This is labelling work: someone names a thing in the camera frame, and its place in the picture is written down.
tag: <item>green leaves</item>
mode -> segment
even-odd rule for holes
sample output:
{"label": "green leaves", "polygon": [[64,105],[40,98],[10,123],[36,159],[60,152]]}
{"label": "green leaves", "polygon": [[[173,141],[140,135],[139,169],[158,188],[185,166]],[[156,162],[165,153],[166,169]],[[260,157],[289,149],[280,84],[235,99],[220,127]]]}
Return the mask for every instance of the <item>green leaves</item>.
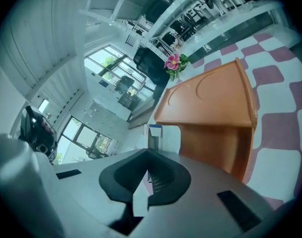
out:
{"label": "green leaves", "polygon": [[190,59],[189,59],[189,57],[187,57],[186,55],[181,54],[181,55],[180,55],[180,61],[181,61],[182,63],[187,63],[188,61],[190,61]]}

